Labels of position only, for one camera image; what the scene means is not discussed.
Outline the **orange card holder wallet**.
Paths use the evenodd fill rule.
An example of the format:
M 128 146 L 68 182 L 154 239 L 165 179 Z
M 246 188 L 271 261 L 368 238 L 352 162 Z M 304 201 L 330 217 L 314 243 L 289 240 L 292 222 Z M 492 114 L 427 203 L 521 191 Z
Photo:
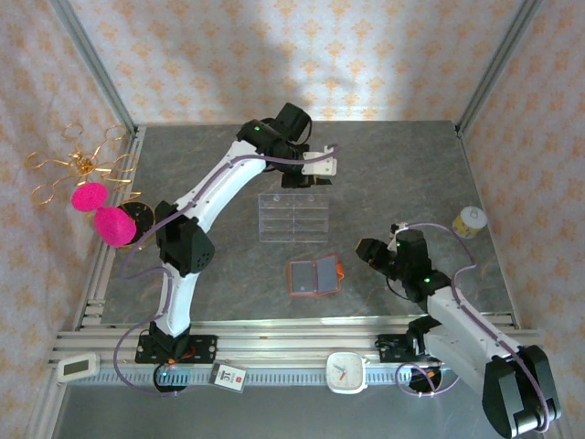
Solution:
M 309 294 L 309 295 L 292 294 L 292 291 L 291 291 L 291 264 L 292 264 L 292 262 L 298 262 L 298 261 L 291 261 L 289 263 L 289 265 L 287 267 L 287 271 L 286 271 L 286 273 L 287 273 L 288 294 L 289 294 L 289 296 L 295 297 L 295 298 L 304 298 L 304 297 L 318 297 L 318 296 L 323 296 L 323 295 L 338 293 L 342 289 L 342 280 L 345 277 L 345 270 L 344 270 L 344 267 L 341 264 L 341 262 L 338 261 L 337 256 L 336 256 L 336 259 L 337 259 L 337 273 L 338 273 L 338 289 L 336 291 L 328 292 L 328 293 L 325 293 L 325 294 L 319 294 L 319 293 L 315 292 L 314 294 Z M 306 260 L 306 261 L 313 262 L 315 264 L 315 266 L 316 266 L 316 261 L 317 260 L 319 260 L 319 259 Z

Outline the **clear acrylic card stand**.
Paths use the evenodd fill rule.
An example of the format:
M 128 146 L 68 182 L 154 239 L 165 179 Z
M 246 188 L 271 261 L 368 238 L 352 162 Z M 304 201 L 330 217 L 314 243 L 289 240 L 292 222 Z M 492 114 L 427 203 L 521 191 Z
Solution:
M 259 239 L 274 243 L 327 242 L 329 207 L 326 194 L 260 194 Z

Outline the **white badge card with number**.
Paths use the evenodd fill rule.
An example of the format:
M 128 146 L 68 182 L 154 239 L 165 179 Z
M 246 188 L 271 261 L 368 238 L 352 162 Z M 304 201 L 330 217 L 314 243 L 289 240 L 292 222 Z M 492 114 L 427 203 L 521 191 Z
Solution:
M 208 383 L 223 390 L 242 393 L 247 375 L 247 371 L 243 368 L 215 362 L 211 368 Z

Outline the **yellow white small can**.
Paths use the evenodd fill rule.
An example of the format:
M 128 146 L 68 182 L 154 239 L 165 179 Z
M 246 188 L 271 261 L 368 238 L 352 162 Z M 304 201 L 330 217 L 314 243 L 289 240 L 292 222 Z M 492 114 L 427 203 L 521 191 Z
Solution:
M 453 231 L 461 238 L 471 239 L 487 226 L 485 212 L 475 206 L 464 207 L 452 222 Z

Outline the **white square analog clock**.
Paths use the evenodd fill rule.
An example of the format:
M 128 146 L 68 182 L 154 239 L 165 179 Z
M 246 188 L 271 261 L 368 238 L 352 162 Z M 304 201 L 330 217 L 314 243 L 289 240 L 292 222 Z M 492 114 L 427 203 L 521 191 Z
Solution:
M 354 395 L 367 388 L 368 361 L 356 352 L 338 351 L 325 363 L 325 382 L 335 394 Z

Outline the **round black gold-rimmed dish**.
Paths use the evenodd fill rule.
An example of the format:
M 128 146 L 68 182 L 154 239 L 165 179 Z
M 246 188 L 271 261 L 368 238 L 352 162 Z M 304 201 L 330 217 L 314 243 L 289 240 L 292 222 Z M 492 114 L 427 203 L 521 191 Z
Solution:
M 154 210 L 142 201 L 127 201 L 119 206 L 134 222 L 136 232 L 133 239 L 123 245 L 123 249 L 131 248 L 155 224 Z

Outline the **large pink foam ball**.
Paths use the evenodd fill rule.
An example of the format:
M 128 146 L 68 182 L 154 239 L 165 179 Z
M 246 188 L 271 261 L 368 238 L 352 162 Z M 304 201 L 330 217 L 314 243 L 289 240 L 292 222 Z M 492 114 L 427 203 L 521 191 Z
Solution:
M 94 216 L 94 228 L 102 240 L 112 247 L 127 245 L 137 231 L 134 220 L 116 207 L 98 208 Z

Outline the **small pink foam ball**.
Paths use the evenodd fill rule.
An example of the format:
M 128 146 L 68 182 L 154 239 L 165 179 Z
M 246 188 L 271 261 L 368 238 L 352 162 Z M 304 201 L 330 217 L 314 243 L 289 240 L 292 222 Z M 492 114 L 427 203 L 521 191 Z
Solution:
M 109 196 L 108 188 L 99 182 L 88 182 L 79 186 L 71 195 L 72 207 L 80 212 L 91 212 L 102 208 Z

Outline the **white digital display device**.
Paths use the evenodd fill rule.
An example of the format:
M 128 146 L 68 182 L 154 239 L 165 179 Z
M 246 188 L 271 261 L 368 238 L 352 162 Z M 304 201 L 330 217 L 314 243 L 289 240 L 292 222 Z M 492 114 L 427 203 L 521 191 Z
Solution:
M 83 380 L 97 375 L 101 368 L 101 358 L 94 352 L 85 352 L 61 359 L 57 366 L 58 383 Z

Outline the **aluminium side rail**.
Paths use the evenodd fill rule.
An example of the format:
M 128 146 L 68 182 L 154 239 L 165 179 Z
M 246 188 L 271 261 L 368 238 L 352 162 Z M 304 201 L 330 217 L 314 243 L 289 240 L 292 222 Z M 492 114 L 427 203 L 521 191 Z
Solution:
M 458 124 L 455 124 L 453 126 L 453 128 L 454 128 L 454 131 L 456 134 L 458 144 L 461 147 L 465 163 L 466 163 L 466 165 L 469 169 L 469 172 L 472 176 L 474 190 L 477 193 L 477 197 L 479 199 L 479 206 L 482 208 L 482 210 L 485 213 L 487 213 L 487 207 L 486 207 L 485 202 L 484 202 L 484 196 L 481 194 L 481 185 L 480 185 L 480 182 L 479 182 L 479 179 L 477 176 L 477 172 L 475 171 L 475 169 L 473 167 L 471 153 L 468 151 L 468 147 L 465 143 L 465 133 L 464 133 L 463 129 Z M 490 245 L 494 250 L 495 261 L 497 264 L 499 275 L 502 278 L 502 282 L 504 283 L 504 291 L 505 291 L 506 299 L 509 302 L 509 307 L 506 310 L 506 312 L 511 316 L 512 325 L 516 329 L 522 329 L 523 325 L 522 325 L 521 319 L 520 319 L 521 315 L 518 313 L 518 309 L 516 306 L 516 301 L 515 301 L 514 295 L 509 290 L 509 279 L 507 278 L 507 275 L 505 273 L 505 265 L 503 264 L 501 252 L 499 251 L 499 249 L 496 245 L 496 242 L 494 241 L 495 235 L 494 235 L 494 230 L 493 230 L 493 222 L 490 221 L 490 217 L 487 217 L 487 225 L 485 228 L 487 229 L 486 233 L 487 233 L 487 236 L 489 237 Z
M 145 132 L 145 125 L 138 126 L 122 145 L 121 152 L 128 154 L 122 161 L 124 168 L 131 167 L 129 160 L 132 156 L 135 158 L 140 156 Z M 102 241 L 97 241 L 90 259 L 90 271 L 86 276 L 86 284 L 74 316 L 72 324 L 74 331 L 80 331 L 86 327 L 102 326 L 101 320 L 106 306 L 107 287 L 115 256 L 115 249 Z

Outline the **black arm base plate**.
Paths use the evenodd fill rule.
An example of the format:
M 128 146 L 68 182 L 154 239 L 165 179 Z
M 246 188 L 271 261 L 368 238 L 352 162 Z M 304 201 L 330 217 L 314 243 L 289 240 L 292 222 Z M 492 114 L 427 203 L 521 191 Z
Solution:
M 218 338 L 214 335 L 166 334 L 139 336 L 134 361 L 138 364 L 212 364 L 217 355 Z
M 420 346 L 418 339 L 408 334 L 378 335 L 375 347 L 381 363 L 436 361 Z

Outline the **aluminium front mounting rail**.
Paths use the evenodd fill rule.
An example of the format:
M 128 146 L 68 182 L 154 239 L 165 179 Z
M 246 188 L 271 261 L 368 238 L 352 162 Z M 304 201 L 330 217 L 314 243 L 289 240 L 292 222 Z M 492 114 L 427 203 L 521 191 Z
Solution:
M 61 331 L 49 353 L 48 364 L 55 367 L 62 359 L 86 352 L 96 353 L 110 366 L 113 351 L 121 342 L 121 366 L 134 365 L 138 346 L 137 329 L 126 339 L 128 326 L 89 326 L 77 331 Z M 371 362 L 378 361 L 375 342 L 381 334 L 403 335 L 406 317 L 356 316 L 303 319 L 264 319 L 201 321 L 192 324 L 196 335 L 218 338 L 216 360 L 249 367 L 315 368 L 335 351 L 353 351 Z

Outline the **aluminium frame post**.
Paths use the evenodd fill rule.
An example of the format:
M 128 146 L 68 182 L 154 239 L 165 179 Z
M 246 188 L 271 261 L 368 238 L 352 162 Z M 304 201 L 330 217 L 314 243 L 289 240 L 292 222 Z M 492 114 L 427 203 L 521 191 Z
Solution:
M 473 122 L 484 106 L 485 101 L 493 91 L 501 74 L 504 72 L 508 61 L 514 54 L 517 45 L 530 27 L 538 9 L 544 0 L 521 0 L 511 24 L 504 33 L 504 36 L 491 57 L 487 68 L 479 80 L 473 94 L 468 101 L 462 116 L 454 125 L 455 132 L 459 138 L 472 127 Z
M 93 79 L 102 91 L 106 101 L 112 107 L 118 122 L 122 124 L 131 135 L 136 135 L 138 125 L 134 122 L 126 105 L 117 91 L 111 75 L 101 61 L 97 49 L 92 44 L 89 35 L 83 27 L 70 0 L 48 0 L 56 12 L 60 22 L 65 27 L 73 45 L 83 58 L 85 65 Z

